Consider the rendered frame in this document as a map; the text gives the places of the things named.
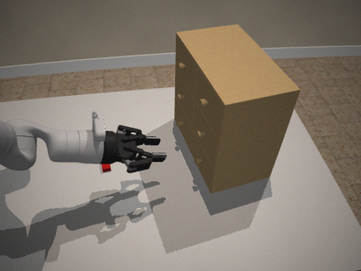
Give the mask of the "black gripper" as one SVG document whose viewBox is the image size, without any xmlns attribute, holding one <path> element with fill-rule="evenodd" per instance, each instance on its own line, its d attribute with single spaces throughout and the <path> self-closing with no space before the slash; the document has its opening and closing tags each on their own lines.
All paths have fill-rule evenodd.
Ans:
<svg viewBox="0 0 361 271">
<path fill-rule="evenodd" d="M 132 132 L 136 134 L 134 135 Z M 116 134 L 106 131 L 103 142 L 103 159 L 100 164 L 120 162 L 126 165 L 127 172 L 130 174 L 147 170 L 152 162 L 163 162 L 166 159 L 166 153 L 149 153 L 137 147 L 143 143 L 149 146 L 158 146 L 160 137 L 145 136 L 141 129 L 123 125 L 117 127 Z M 137 153 L 138 156 L 136 156 Z"/>
</svg>

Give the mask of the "tan wooden chest of drawers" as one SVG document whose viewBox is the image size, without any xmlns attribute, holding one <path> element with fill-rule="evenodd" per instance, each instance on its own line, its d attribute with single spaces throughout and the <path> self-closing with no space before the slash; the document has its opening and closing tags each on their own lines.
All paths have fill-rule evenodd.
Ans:
<svg viewBox="0 0 361 271">
<path fill-rule="evenodd" d="M 197 65 L 195 96 L 200 69 L 223 104 L 218 138 L 186 84 L 195 99 L 191 147 L 196 103 L 218 139 L 210 193 L 269 178 L 300 88 L 238 24 L 218 26 L 176 32 L 175 103 L 177 38 Z"/>
</svg>

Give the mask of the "red rectangular eraser with white tip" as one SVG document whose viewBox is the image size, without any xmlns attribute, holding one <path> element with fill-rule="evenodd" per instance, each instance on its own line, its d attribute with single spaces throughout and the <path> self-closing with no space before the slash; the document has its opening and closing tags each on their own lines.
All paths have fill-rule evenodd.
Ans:
<svg viewBox="0 0 361 271">
<path fill-rule="evenodd" d="M 110 164 L 102 164 L 103 172 L 111 171 Z"/>
</svg>

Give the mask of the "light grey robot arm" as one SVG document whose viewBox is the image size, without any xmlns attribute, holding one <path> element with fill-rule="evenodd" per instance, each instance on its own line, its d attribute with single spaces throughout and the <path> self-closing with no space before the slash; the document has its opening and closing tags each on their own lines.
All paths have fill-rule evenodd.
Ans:
<svg viewBox="0 0 361 271">
<path fill-rule="evenodd" d="M 53 162 L 100 164 L 105 136 L 102 111 L 93 111 L 92 130 L 48 128 L 19 118 L 0 121 L 0 164 L 14 171 L 31 168 L 37 158 L 37 138 L 45 141 Z"/>
</svg>

